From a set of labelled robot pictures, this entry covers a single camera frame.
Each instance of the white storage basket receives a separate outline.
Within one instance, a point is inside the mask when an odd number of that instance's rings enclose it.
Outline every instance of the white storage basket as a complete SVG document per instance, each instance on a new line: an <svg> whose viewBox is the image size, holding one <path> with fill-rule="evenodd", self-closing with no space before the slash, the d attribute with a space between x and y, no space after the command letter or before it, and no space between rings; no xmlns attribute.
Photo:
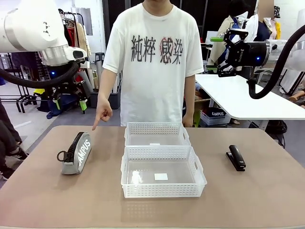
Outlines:
<svg viewBox="0 0 305 229"><path fill-rule="evenodd" d="M189 135L182 123L128 123L125 146L190 146Z"/></svg>
<svg viewBox="0 0 305 229"><path fill-rule="evenodd" d="M126 146L121 171L126 198L200 197L207 184L191 146Z"/></svg>

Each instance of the shoe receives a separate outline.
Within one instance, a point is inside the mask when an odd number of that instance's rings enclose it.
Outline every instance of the shoe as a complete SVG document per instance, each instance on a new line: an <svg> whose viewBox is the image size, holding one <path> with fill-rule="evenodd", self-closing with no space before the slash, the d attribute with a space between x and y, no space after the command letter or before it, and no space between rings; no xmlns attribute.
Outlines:
<svg viewBox="0 0 305 229"><path fill-rule="evenodd" d="M4 180L8 180L14 172L14 169L9 168L6 165L0 166L0 174L3 176Z"/></svg>
<svg viewBox="0 0 305 229"><path fill-rule="evenodd" d="M16 159L18 161L24 161L28 155L23 151L23 149L19 146L19 150L17 153L13 154L13 153L8 153L6 154L6 156Z"/></svg>
<svg viewBox="0 0 305 229"><path fill-rule="evenodd" d="M288 98L291 102L296 102L298 101L299 99L297 97L294 97L294 96L291 96Z"/></svg>

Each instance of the white table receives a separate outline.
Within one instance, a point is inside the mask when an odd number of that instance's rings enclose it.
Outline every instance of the white table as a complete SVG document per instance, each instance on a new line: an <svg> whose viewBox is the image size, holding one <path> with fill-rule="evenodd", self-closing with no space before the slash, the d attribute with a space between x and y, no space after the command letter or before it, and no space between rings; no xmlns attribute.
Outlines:
<svg viewBox="0 0 305 229"><path fill-rule="evenodd" d="M241 76L220 78L216 74L198 74L196 81L214 101L237 120L262 120L259 128L266 130L269 120L305 120L305 109L274 94L255 100L249 95L247 80Z"/></svg>

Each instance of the neck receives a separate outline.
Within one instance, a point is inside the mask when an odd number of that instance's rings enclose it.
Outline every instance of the neck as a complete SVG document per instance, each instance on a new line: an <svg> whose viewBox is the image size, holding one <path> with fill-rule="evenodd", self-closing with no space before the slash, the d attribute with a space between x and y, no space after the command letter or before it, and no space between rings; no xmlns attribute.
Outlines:
<svg viewBox="0 0 305 229"><path fill-rule="evenodd" d="M151 15L157 17L165 16L169 14L173 9L173 5L171 4L170 0L163 0L163 1L145 0L143 2L143 7Z"/></svg>

